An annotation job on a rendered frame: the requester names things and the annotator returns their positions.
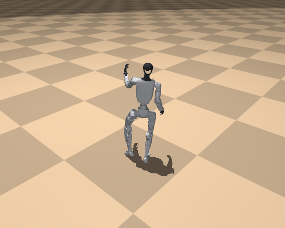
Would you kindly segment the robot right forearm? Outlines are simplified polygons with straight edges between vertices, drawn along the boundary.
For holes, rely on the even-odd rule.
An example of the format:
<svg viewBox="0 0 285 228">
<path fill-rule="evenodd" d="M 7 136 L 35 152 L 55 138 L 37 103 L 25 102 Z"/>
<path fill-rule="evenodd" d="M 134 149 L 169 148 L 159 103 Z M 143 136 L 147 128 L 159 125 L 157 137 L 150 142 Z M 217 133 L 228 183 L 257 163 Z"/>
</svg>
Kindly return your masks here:
<svg viewBox="0 0 285 228">
<path fill-rule="evenodd" d="M 156 105 L 157 105 L 159 111 L 164 111 L 161 99 L 159 99 L 159 104 L 156 104 Z"/>
</svg>

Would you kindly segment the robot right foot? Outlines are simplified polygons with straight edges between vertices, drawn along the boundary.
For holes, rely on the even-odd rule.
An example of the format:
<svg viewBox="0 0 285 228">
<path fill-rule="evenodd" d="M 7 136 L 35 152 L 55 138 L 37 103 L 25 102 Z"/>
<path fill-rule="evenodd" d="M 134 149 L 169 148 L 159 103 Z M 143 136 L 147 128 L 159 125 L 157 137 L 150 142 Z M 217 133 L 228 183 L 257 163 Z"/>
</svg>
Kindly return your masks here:
<svg viewBox="0 0 285 228">
<path fill-rule="evenodd" d="M 144 163 L 146 163 L 146 162 L 148 162 L 148 159 L 150 158 L 150 153 L 148 153 L 148 157 L 146 156 L 144 156 L 144 159 L 143 159 L 143 162 Z"/>
</svg>

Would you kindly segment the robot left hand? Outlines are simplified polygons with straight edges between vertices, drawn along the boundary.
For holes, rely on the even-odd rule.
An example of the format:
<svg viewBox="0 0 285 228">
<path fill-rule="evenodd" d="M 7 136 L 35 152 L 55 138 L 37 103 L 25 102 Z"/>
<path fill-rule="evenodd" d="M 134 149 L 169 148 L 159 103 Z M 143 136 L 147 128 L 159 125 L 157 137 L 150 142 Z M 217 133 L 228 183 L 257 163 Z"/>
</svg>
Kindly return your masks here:
<svg viewBox="0 0 285 228">
<path fill-rule="evenodd" d="M 127 74 L 128 74 L 128 73 L 126 72 L 127 67 L 128 67 L 128 64 L 126 64 L 126 65 L 125 65 L 125 68 L 124 68 L 124 75 L 125 75 L 125 76 L 127 76 Z"/>
</svg>

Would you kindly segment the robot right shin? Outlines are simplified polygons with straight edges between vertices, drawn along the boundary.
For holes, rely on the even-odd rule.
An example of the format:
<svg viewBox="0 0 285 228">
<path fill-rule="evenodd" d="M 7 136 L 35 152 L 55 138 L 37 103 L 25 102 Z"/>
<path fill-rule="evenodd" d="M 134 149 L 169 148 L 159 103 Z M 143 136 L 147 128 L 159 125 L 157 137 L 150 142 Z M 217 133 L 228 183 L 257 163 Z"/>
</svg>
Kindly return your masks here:
<svg viewBox="0 0 285 228">
<path fill-rule="evenodd" d="M 151 136 L 150 136 L 150 140 L 146 139 L 146 142 L 145 142 L 145 157 L 147 156 L 148 157 L 148 153 L 149 153 L 149 149 L 151 147 L 151 143 L 152 143 L 152 133 L 151 133 Z"/>
</svg>

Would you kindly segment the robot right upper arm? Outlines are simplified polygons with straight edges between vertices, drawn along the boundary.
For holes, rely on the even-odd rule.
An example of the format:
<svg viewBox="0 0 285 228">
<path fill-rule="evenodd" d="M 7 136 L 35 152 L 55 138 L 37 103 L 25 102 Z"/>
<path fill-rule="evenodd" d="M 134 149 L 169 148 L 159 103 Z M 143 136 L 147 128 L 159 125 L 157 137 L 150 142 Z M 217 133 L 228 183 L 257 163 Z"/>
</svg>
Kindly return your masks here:
<svg viewBox="0 0 285 228">
<path fill-rule="evenodd" d="M 160 96 L 161 96 L 161 84 L 159 82 L 155 81 L 154 82 L 154 87 L 156 88 L 154 102 L 156 104 L 159 104 L 159 99 L 160 99 Z"/>
</svg>

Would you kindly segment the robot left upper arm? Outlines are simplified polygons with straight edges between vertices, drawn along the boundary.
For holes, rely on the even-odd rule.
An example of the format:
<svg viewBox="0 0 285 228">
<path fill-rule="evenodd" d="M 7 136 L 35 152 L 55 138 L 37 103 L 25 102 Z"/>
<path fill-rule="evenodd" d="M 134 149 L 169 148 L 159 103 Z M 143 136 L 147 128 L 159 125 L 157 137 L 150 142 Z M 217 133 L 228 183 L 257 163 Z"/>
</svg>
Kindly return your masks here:
<svg viewBox="0 0 285 228">
<path fill-rule="evenodd" d="M 138 80 L 138 78 L 133 77 L 133 78 L 128 82 L 127 88 L 131 88 L 133 85 L 136 85 L 136 84 L 137 84 L 137 80 Z"/>
</svg>

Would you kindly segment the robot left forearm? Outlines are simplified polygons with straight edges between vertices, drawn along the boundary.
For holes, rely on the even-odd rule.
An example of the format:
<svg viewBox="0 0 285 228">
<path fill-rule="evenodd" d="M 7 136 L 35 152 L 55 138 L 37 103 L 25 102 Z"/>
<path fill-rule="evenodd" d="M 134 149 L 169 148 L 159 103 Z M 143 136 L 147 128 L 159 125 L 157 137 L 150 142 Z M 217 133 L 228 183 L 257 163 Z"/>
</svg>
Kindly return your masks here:
<svg viewBox="0 0 285 228">
<path fill-rule="evenodd" d="M 128 74 L 127 74 L 127 76 L 124 75 L 124 81 L 125 81 L 125 86 L 127 87 L 128 82 L 129 82 Z"/>
</svg>

